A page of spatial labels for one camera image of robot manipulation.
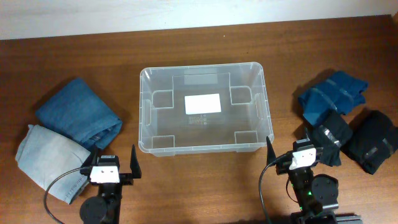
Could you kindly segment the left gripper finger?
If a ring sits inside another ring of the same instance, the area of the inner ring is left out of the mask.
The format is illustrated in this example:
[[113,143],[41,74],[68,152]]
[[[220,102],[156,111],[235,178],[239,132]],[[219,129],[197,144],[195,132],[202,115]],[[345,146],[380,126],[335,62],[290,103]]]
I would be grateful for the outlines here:
[[97,146],[92,146],[90,148],[90,155],[86,158],[83,163],[83,167],[95,166],[97,164],[99,148]]
[[131,149],[130,169],[131,169],[131,174],[130,174],[131,179],[140,179],[142,177],[141,168],[137,160],[136,147],[134,144],[132,145]]

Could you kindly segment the small black garment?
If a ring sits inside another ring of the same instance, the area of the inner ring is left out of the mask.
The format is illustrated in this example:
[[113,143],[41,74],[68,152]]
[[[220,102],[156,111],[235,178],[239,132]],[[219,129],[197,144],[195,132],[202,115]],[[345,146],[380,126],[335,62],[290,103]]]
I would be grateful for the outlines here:
[[353,130],[335,110],[331,110],[324,122],[313,129],[312,136],[322,148],[320,162],[330,167],[340,166],[340,149],[351,139]]

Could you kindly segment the light blue jeans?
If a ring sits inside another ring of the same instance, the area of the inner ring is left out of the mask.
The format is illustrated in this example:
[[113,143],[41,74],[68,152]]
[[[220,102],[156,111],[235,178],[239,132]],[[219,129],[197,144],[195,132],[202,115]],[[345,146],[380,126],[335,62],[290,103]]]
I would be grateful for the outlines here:
[[[44,190],[60,175],[81,167],[90,152],[71,139],[39,125],[29,130],[19,144],[18,167]],[[87,177],[79,172],[58,180],[49,194],[71,204],[87,185]]]

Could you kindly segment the dark blue jeans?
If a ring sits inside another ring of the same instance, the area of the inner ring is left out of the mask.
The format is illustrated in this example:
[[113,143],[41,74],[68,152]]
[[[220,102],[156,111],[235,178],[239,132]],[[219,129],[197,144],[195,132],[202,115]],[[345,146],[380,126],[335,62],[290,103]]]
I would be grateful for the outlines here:
[[106,148],[123,122],[81,79],[76,78],[53,95],[36,112],[46,127],[84,148]]

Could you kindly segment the blue garment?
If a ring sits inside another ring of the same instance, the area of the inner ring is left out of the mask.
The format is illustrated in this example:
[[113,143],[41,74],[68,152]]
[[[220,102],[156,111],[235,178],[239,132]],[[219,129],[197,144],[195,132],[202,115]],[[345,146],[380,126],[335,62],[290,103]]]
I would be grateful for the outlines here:
[[303,117],[312,125],[319,126],[326,120],[330,110],[348,114],[366,102],[362,92],[369,83],[338,71],[326,80],[305,90],[298,97],[303,108]]

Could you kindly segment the large black garment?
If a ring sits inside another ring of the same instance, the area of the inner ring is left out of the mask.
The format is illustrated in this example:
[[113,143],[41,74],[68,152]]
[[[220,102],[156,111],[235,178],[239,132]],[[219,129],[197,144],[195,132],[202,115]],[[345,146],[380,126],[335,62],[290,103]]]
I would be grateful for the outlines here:
[[358,126],[342,151],[368,174],[375,174],[381,164],[397,150],[397,126],[384,113],[373,110]]

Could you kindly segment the clear plastic storage bin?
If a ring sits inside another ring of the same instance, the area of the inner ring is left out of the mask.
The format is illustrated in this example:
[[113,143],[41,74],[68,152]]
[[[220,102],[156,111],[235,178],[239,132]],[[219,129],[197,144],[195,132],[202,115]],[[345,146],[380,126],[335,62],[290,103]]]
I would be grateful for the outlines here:
[[[220,113],[185,113],[185,96],[219,94]],[[254,152],[274,140],[260,63],[148,67],[140,74],[139,149],[156,157]]]

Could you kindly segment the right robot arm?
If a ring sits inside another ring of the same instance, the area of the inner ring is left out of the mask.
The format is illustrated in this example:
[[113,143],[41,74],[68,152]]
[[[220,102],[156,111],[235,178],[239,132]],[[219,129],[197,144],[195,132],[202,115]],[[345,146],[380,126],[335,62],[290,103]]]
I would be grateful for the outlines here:
[[262,170],[259,185],[266,170],[275,167],[278,175],[287,174],[300,211],[290,216],[291,223],[337,223],[334,210],[338,208],[338,181],[325,174],[314,175],[312,168],[320,162],[323,149],[310,137],[293,143],[293,149],[277,157],[270,138],[266,138],[267,164]]

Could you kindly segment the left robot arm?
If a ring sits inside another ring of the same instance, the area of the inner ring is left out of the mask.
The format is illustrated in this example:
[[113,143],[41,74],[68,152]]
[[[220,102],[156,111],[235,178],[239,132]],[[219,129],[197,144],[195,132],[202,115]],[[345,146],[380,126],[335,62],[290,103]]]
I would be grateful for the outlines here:
[[83,223],[119,223],[123,187],[132,185],[135,179],[142,177],[136,148],[133,146],[131,149],[129,173],[120,173],[118,156],[100,156],[97,147],[81,168],[80,174],[87,176],[88,183],[98,187],[97,195],[86,199],[80,207]]

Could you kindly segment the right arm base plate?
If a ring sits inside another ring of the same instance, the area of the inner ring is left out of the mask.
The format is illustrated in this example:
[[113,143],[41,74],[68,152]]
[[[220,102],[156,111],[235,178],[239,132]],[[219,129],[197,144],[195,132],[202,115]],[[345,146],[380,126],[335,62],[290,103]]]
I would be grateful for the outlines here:
[[359,215],[335,215],[327,213],[317,215],[315,217],[300,216],[299,213],[293,213],[290,216],[290,224],[363,224],[363,220]]

